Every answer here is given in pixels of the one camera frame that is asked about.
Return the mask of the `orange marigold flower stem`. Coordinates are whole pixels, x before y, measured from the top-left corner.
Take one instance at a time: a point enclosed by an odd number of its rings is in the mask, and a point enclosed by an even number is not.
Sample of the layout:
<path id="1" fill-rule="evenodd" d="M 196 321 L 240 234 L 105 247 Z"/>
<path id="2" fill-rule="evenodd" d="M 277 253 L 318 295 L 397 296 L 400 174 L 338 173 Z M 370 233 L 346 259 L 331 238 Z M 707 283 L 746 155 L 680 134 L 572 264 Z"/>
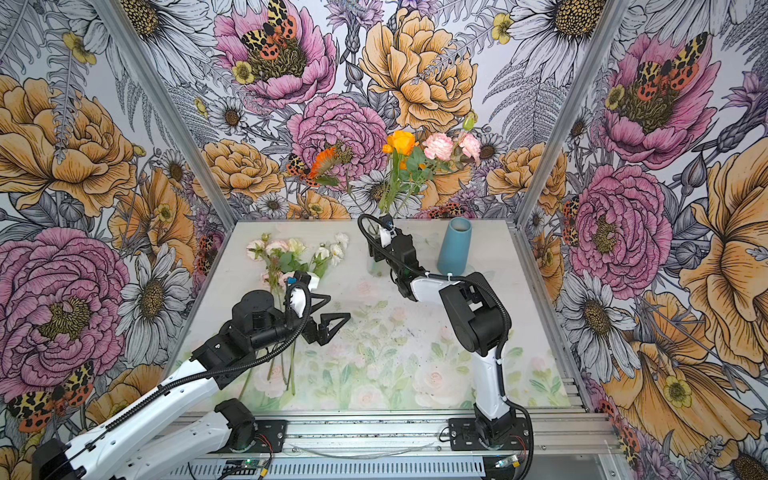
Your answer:
<path id="1" fill-rule="evenodd" d="M 371 208 L 367 189 L 373 168 L 351 147 L 327 144 L 306 171 L 304 210 L 309 218 L 351 218 Z"/>

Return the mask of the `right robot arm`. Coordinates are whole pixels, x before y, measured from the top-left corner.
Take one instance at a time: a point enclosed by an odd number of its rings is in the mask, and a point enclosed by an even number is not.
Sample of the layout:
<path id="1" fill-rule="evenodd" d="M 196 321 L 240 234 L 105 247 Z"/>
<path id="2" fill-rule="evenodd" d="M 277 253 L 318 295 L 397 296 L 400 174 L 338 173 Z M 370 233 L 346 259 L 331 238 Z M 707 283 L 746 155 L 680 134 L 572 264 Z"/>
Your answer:
<path id="1" fill-rule="evenodd" d="M 488 444 L 498 443 L 516 424 L 516 407 L 506 395 L 501 353 L 511 318 L 480 272 L 441 275 L 421 267 L 413 237 L 400 230 L 362 229 L 369 256 L 385 261 L 400 294 L 411 301 L 444 308 L 459 344 L 472 355 L 476 429 Z"/>

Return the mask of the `large pink peony stem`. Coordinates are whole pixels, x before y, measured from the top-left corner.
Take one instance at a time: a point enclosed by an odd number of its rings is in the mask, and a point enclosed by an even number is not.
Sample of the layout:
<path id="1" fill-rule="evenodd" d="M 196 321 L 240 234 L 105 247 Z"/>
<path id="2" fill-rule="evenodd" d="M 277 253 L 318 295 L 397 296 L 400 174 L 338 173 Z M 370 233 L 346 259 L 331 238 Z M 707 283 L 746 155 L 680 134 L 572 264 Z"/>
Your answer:
<path id="1" fill-rule="evenodd" d="M 433 133 L 415 145 L 399 162 L 402 178 L 413 185 L 422 185 L 436 175 L 457 173 L 467 165 L 479 166 L 482 147 L 472 133 L 477 120 L 476 113 L 471 111 L 457 133 Z"/>

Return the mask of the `teal ceramic vase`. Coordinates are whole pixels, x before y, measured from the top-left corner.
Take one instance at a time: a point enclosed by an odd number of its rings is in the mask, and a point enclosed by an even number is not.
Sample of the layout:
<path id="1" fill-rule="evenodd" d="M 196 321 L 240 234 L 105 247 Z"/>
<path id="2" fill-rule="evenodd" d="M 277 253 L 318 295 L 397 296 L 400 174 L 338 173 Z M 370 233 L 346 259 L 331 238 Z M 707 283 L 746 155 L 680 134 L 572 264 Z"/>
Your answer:
<path id="1" fill-rule="evenodd" d="M 451 219 L 446 228 L 437 261 L 443 275 L 461 275 L 466 268 L 472 238 L 471 222 L 463 217 Z"/>

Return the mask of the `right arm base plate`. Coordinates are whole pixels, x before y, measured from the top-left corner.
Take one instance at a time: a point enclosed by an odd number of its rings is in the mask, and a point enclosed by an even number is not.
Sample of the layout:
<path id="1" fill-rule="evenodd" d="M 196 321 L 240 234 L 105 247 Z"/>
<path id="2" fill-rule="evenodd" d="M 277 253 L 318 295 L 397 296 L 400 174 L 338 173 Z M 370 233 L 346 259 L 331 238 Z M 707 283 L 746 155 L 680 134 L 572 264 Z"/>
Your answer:
<path id="1" fill-rule="evenodd" d="M 517 418 L 503 428 L 482 426 L 479 419 L 454 417 L 448 419 L 449 444 L 452 451 L 522 451 L 530 447 L 531 423 Z"/>

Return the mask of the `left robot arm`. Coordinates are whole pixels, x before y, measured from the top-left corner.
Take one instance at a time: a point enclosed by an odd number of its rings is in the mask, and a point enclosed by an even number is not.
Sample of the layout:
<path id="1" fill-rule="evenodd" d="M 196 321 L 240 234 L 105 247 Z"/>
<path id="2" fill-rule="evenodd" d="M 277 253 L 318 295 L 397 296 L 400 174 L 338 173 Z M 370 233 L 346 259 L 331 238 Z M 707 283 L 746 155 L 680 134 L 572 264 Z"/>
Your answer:
<path id="1" fill-rule="evenodd" d="M 226 389 L 246 371 L 270 362 L 298 338 L 325 345 L 351 318 L 324 313 L 331 298 L 303 284 L 290 287 L 283 309 L 266 290 L 246 293 L 230 320 L 157 387 L 107 422 L 64 443 L 52 439 L 32 457 L 34 479 L 106 479 L 192 406 Z M 314 321 L 314 313 L 321 313 Z"/>

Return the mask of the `clear ribbed glass vase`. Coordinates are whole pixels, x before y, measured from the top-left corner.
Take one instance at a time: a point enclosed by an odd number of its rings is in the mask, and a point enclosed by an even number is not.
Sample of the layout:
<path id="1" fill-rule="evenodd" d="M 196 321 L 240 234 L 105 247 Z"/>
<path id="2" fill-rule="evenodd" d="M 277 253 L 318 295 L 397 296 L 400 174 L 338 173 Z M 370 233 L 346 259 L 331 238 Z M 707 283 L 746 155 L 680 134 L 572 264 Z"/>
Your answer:
<path id="1" fill-rule="evenodd" d="M 367 271 L 372 277 L 383 278 L 390 274 L 391 267 L 373 246 L 368 245 Z"/>

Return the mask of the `yellow orange poppy stem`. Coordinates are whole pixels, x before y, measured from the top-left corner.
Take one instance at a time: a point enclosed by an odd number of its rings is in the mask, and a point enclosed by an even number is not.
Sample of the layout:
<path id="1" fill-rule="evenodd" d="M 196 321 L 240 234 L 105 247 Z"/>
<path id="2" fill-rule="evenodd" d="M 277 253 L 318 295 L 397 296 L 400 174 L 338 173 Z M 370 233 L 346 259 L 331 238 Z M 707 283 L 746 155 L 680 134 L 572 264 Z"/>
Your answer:
<path id="1" fill-rule="evenodd" d="M 382 151 L 388 157 L 389 166 L 378 207 L 382 214 L 396 216 L 421 192 L 426 180 L 427 159 L 416 136 L 406 130 L 389 135 Z"/>

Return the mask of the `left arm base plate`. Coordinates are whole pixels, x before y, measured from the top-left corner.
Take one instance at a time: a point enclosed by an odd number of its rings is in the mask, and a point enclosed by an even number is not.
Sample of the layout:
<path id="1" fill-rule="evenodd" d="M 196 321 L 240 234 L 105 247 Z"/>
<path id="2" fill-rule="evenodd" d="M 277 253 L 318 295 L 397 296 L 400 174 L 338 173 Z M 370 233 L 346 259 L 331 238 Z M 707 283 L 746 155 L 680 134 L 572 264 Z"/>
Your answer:
<path id="1" fill-rule="evenodd" d="M 225 446 L 231 453 L 280 453 L 287 426 L 285 420 L 243 422 L 232 430 Z"/>

